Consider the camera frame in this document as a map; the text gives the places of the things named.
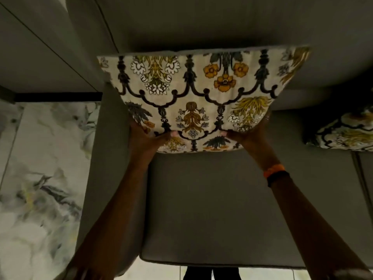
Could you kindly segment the person's right hand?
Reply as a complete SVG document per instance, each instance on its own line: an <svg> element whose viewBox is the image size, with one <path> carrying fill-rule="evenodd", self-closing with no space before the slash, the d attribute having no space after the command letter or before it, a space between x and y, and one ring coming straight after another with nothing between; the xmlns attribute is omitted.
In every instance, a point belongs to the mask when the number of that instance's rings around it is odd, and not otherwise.
<svg viewBox="0 0 373 280"><path fill-rule="evenodd" d="M269 122L271 111L267 111L263 119L254 127L246 132L245 139L238 142L249 153L249 155L260 165L266 169L268 166L264 164L277 164L278 159L272 147L268 143L265 135L265 128Z"/></svg>

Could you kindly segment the person's left hand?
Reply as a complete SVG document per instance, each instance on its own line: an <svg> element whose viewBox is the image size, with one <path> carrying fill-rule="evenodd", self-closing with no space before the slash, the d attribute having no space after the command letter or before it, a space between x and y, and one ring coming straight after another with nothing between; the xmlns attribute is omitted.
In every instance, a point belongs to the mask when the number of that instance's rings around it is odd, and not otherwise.
<svg viewBox="0 0 373 280"><path fill-rule="evenodd" d="M130 168L147 168L152 161L157 150L167 142L156 142L156 137L147 135L140 124L132 117L129 118L130 135L129 135L129 167Z"/></svg>

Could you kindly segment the floral patterned cushion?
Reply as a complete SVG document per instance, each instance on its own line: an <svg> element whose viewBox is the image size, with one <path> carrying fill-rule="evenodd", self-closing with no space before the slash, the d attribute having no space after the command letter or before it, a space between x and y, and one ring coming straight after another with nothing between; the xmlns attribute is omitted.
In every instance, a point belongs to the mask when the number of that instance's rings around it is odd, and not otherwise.
<svg viewBox="0 0 373 280"><path fill-rule="evenodd" d="M242 148L246 132L307 61L308 46L97 56L133 119L149 136L177 131L161 153Z"/></svg>
<svg viewBox="0 0 373 280"><path fill-rule="evenodd" d="M373 104L346 112L304 138L322 149L373 152Z"/></svg>

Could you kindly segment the person's right forearm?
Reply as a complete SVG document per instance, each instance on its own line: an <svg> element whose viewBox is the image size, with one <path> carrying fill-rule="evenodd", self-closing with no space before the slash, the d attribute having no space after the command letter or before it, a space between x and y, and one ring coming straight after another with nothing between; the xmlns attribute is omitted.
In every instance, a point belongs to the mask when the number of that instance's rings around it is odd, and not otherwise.
<svg viewBox="0 0 373 280"><path fill-rule="evenodd" d="M271 190L311 280L373 280L366 264L315 209L291 176L279 178Z"/></svg>

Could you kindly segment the person's left forearm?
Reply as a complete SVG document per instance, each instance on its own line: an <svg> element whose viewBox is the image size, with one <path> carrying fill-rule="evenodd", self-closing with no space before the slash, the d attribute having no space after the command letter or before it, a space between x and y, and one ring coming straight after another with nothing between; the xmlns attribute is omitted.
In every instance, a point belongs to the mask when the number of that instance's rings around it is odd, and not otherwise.
<svg viewBox="0 0 373 280"><path fill-rule="evenodd" d="M114 280L149 161L132 160L118 189L66 269L54 280Z"/></svg>

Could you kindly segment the grey sofa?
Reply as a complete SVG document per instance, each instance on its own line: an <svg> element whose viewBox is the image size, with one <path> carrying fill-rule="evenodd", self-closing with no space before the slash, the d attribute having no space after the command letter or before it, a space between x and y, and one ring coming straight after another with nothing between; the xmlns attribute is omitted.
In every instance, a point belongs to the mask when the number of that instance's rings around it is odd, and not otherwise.
<svg viewBox="0 0 373 280"><path fill-rule="evenodd" d="M373 0L66 0L106 87L80 246L128 165L128 111L179 134L147 169L118 274L172 265L305 269L262 172L222 130L268 134L298 187L373 268Z"/></svg>

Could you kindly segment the orange wristband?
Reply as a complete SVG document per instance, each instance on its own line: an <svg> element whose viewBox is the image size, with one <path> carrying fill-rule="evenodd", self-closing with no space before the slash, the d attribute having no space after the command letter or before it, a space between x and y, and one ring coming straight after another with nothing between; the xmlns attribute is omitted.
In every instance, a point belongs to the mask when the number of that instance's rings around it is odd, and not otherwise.
<svg viewBox="0 0 373 280"><path fill-rule="evenodd" d="M263 172L263 176L267 179L271 175L273 175L275 173L278 173L278 172L283 172L283 171L286 171L286 170L285 170L285 167L282 164L275 164L275 165L271 166L270 168L268 168L267 170L265 170Z"/></svg>

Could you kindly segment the black wristband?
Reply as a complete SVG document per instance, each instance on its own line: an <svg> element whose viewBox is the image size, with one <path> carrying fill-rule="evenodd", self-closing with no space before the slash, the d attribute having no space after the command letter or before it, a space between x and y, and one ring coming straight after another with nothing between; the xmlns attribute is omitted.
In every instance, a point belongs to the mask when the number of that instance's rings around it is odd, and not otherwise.
<svg viewBox="0 0 373 280"><path fill-rule="evenodd" d="M267 177L268 187L271 188L272 184L282 177L290 177L290 174L285 170L277 171L273 174L270 174Z"/></svg>

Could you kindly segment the black skirting strip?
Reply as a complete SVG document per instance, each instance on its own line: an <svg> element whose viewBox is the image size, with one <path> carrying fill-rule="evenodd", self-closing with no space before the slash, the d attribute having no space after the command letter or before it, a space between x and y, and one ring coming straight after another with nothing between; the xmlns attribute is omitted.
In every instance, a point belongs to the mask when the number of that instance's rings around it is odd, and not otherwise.
<svg viewBox="0 0 373 280"><path fill-rule="evenodd" d="M16 93L16 103L44 102L100 102L101 92L62 92L62 93Z"/></svg>

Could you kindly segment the person's dark trousers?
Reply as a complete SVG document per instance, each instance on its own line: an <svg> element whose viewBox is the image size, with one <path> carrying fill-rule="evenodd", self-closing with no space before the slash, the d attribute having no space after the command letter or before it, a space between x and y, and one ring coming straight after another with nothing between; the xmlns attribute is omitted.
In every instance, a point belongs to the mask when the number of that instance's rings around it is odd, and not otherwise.
<svg viewBox="0 0 373 280"><path fill-rule="evenodd" d="M237 267L187 267L183 280L242 280Z"/></svg>

